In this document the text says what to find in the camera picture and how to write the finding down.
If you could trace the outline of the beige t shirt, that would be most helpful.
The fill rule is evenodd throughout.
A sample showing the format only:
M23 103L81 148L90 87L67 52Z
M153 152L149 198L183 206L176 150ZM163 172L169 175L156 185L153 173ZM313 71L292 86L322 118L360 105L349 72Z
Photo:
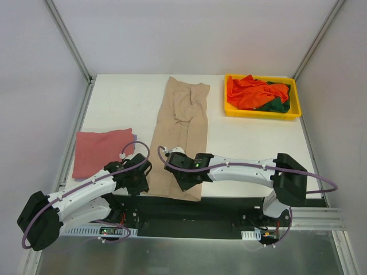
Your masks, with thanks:
M164 169L158 156L158 146L180 147L190 158L206 151L206 98L209 91L210 86L203 83L188 84L169 78L151 141L149 161L153 168L147 177L149 195L194 202L201 200L200 185L183 192L174 175Z

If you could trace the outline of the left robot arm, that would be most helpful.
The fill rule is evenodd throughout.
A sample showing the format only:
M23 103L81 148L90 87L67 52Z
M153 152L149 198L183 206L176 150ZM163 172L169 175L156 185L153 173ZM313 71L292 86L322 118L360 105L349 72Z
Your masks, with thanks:
M45 195L32 194L17 219L23 232L23 249L40 251L67 230L88 222L122 225L127 210L114 195L126 189L129 196L149 190L146 176L152 164L142 154L103 169L77 185Z

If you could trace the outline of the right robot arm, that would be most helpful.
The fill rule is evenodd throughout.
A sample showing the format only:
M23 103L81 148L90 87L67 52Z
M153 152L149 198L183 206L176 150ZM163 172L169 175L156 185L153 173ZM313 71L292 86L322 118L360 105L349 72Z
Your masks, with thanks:
M273 225L289 207L306 205L307 170L288 154L275 159L238 160L197 153L191 159L181 152L166 155L164 169L172 173L182 191L202 182L237 181L272 189L263 198L258 211L259 222Z

